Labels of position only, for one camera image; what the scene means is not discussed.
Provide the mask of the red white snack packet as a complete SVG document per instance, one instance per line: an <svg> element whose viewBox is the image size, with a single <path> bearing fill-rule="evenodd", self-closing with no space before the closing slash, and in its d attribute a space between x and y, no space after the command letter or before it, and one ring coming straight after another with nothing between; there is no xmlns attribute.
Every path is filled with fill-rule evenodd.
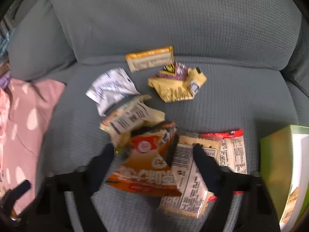
<svg viewBox="0 0 309 232"><path fill-rule="evenodd" d="M222 141L219 163L233 172L247 174L246 149L243 130L211 132L201 134L202 138L217 138Z"/></svg>

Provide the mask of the clear cracker pack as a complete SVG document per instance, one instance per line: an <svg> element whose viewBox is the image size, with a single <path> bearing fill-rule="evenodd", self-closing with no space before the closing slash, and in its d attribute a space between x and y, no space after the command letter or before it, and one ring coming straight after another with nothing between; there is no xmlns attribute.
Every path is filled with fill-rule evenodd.
<svg viewBox="0 0 309 232"><path fill-rule="evenodd" d="M159 209L182 217L199 218L204 215L208 199L212 195L194 162L193 147L200 144L204 152L219 161L223 140L181 135L175 149L171 171L181 196L166 196L161 199Z"/></svg>

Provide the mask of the orange snack bag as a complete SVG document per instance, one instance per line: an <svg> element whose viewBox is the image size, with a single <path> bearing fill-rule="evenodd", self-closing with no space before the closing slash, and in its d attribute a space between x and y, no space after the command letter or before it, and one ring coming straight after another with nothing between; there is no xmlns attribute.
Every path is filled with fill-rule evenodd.
<svg viewBox="0 0 309 232"><path fill-rule="evenodd" d="M106 183L130 193L180 196L171 170L176 137L174 122L132 137L127 158L108 176Z"/></svg>

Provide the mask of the green cardboard box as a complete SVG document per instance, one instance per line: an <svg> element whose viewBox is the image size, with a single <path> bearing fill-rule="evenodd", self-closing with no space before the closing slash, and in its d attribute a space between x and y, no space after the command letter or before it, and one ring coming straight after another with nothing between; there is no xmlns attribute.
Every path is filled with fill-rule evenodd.
<svg viewBox="0 0 309 232"><path fill-rule="evenodd" d="M308 127L288 125L262 138L260 173L281 231L292 231L308 207Z"/></svg>

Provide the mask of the tan pastry packet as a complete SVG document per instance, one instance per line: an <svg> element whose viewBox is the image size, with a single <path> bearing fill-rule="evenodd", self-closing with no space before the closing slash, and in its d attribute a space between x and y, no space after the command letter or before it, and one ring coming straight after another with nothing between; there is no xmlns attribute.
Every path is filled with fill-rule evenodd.
<svg viewBox="0 0 309 232"><path fill-rule="evenodd" d="M110 135L115 148L124 147L131 138L132 131L141 127L152 127L165 121L166 114L148 107L144 102L150 95L138 95L113 111L101 123L100 129Z"/></svg>

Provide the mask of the white blue snack packet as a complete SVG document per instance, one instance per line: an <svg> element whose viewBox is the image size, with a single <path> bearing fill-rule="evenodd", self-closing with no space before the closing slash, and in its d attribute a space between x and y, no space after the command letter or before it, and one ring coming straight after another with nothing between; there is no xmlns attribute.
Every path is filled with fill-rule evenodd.
<svg viewBox="0 0 309 232"><path fill-rule="evenodd" d="M123 68L111 69L99 76L86 92L96 105L99 116L128 95L139 95L133 81Z"/></svg>

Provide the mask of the gold bar wrapper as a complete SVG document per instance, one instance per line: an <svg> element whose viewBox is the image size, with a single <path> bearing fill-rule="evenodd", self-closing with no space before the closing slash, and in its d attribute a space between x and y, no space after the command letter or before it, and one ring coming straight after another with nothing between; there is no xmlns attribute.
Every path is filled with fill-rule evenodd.
<svg viewBox="0 0 309 232"><path fill-rule="evenodd" d="M126 55L126 61L131 72L173 64L173 47L168 46L139 53L130 53Z"/></svg>

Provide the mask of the yellow purple wrapper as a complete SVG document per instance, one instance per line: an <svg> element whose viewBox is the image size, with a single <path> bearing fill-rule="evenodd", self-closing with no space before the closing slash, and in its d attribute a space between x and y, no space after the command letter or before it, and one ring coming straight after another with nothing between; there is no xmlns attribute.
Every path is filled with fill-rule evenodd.
<svg viewBox="0 0 309 232"><path fill-rule="evenodd" d="M155 89L164 102L170 103L193 100L206 81L207 77L198 67L175 62L148 78L148 86Z"/></svg>

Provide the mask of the pink patterned cloth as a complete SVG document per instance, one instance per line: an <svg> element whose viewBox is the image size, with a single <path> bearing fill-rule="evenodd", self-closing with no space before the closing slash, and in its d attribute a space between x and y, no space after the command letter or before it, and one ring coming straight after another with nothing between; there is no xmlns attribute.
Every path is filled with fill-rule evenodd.
<svg viewBox="0 0 309 232"><path fill-rule="evenodd" d="M11 79L1 90L1 195L28 180L31 188L14 205L19 214L35 198L42 141L65 85L55 80Z"/></svg>

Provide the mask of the grey sofa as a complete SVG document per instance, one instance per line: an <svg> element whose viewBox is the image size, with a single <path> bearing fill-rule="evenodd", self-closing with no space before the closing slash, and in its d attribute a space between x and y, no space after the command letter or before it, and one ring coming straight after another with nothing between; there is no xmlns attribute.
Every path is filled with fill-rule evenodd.
<svg viewBox="0 0 309 232"><path fill-rule="evenodd" d="M176 61L207 81L195 99L165 103L148 87L156 69L130 73L149 105L179 129L242 129L247 169L259 169L259 141L287 125L308 125L308 24L293 0L24 0L8 45L14 78L66 85L45 134L34 188L49 172L71 172L109 141L86 95L128 53L174 48Z"/></svg>

